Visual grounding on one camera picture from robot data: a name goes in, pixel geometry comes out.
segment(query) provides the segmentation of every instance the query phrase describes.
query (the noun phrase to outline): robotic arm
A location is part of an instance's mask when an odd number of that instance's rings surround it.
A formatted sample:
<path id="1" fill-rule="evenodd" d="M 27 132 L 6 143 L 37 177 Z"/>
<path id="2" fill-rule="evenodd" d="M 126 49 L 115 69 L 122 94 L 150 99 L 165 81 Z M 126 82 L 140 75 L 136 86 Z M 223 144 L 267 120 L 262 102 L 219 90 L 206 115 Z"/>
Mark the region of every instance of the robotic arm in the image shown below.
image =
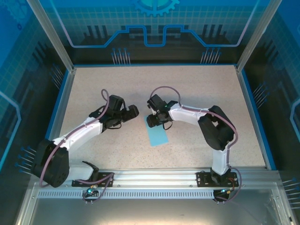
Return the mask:
<path id="1" fill-rule="evenodd" d="M 200 126 L 205 141 L 214 149 L 213 164 L 210 169 L 211 179 L 221 185 L 230 173 L 227 157 L 227 145 L 233 140 L 234 131 L 221 119 L 209 114 L 217 114 L 232 124 L 218 106 L 210 109 L 198 109 L 181 105 L 179 102 L 166 103 L 158 95 L 148 101 L 152 114 L 147 117 L 149 127 L 160 126 L 167 122 L 183 121 Z"/>
<path id="2" fill-rule="evenodd" d="M 53 149 L 64 140 L 63 144 L 59 146 L 55 155 L 52 157 L 43 180 L 55 188 L 66 180 L 82 179 L 97 181 L 97 167 L 88 162 L 70 165 L 69 154 L 72 154 L 72 152 L 85 144 L 89 139 L 103 133 L 107 129 L 118 129 L 122 123 L 137 117 L 139 114 L 135 105 L 130 105 L 127 110 L 124 99 L 116 95 L 109 96 L 109 105 L 105 114 L 98 120 L 95 120 L 102 113 L 102 109 L 104 109 L 104 106 L 92 112 L 89 117 L 78 126 L 78 128 L 82 127 L 81 129 L 77 130 L 76 128 L 71 131 L 73 133 L 69 138 L 67 137 L 71 132 L 52 141 L 41 141 L 33 160 L 31 172 L 37 177 L 41 177 L 42 170 L 49 155 Z"/>

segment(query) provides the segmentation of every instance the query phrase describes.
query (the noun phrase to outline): enclosure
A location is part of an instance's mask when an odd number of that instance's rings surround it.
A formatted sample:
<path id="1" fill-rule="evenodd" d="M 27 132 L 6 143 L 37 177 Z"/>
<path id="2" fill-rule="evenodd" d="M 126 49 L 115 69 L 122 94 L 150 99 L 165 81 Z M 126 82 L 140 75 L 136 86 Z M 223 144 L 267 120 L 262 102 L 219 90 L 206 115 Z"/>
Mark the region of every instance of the enclosure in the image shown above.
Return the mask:
<path id="1" fill-rule="evenodd" d="M 298 224 L 299 11 L 291 0 L 0 0 L 1 224 Z M 234 201 L 199 186 L 214 151 L 202 129 L 149 127 L 164 85 L 235 126 Z M 113 173 L 86 205 L 86 187 L 42 188 L 30 167 L 43 139 L 105 105 L 102 89 L 139 115 L 69 152 Z"/>

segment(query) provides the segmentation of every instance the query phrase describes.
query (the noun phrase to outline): speckled tabletop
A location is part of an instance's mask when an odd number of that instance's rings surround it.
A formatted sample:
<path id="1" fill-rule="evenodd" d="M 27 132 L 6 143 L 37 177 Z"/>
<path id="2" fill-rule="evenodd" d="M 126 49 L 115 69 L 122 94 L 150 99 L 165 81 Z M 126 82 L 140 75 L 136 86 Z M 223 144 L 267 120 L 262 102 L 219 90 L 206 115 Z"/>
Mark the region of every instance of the speckled tabletop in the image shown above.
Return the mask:
<path id="1" fill-rule="evenodd" d="M 101 90 L 136 105 L 140 115 L 119 130 L 106 130 L 70 154 L 72 162 L 89 161 L 104 169 L 210 167 L 212 149 L 199 127 L 174 122 L 167 130 L 169 143 L 151 147 L 144 117 L 147 100 L 161 85 L 176 88 L 184 105 L 218 105 L 235 125 L 239 140 L 232 147 L 233 166 L 264 166 L 263 156 L 233 66 L 151 66 L 78 68 L 69 97 L 61 135 L 81 124 L 105 104 Z M 177 100 L 172 90 L 158 90 L 166 102 Z"/>

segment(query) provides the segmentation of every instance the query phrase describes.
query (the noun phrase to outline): blue wall panel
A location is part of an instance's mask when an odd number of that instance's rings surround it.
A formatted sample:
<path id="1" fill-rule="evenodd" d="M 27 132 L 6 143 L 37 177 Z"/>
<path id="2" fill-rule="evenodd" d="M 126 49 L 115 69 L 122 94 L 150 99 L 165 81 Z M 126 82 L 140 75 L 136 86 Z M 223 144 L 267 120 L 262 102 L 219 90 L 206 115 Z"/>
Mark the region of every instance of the blue wall panel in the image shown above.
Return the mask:
<path id="1" fill-rule="evenodd" d="M 300 180 L 299 12 L 299 1 L 283 0 L 245 66 L 283 181 Z"/>
<path id="2" fill-rule="evenodd" d="M 133 63 L 236 63 L 268 2 L 43 0 L 42 5 L 75 64 L 113 64 L 112 49 L 118 48 L 127 48 Z M 206 61 L 210 54 L 213 60 Z"/>
<path id="3" fill-rule="evenodd" d="M 44 138 L 66 68 L 26 0 L 0 0 L 0 31 L 0 218 L 9 225 L 29 181 L 18 155 Z"/>

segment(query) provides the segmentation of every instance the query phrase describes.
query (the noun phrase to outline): glass panel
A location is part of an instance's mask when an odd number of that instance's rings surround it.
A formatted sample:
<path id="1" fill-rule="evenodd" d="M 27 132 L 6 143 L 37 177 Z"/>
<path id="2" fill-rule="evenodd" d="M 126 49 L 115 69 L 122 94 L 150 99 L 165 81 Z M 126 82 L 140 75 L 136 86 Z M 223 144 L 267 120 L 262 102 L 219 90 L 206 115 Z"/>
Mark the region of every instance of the glass panel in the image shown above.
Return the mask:
<path id="1" fill-rule="evenodd" d="M 202 199 L 112 199 L 100 200 L 94 205 L 85 205 L 79 199 L 38 199 L 31 220 L 31 225 L 108 223 L 280 224 L 268 190 L 241 191 L 234 203 L 227 202 L 225 205 Z"/>
<path id="2" fill-rule="evenodd" d="M 0 1 L 0 30 L 0 211 L 13 224 L 30 178 L 21 147 L 44 139 L 66 68 L 25 0 Z"/>
<path id="3" fill-rule="evenodd" d="M 300 215 L 300 4 L 283 0 L 245 72 L 277 169 Z"/>
<path id="4" fill-rule="evenodd" d="M 237 63 L 269 1 L 41 3 L 75 64 L 216 64 Z"/>

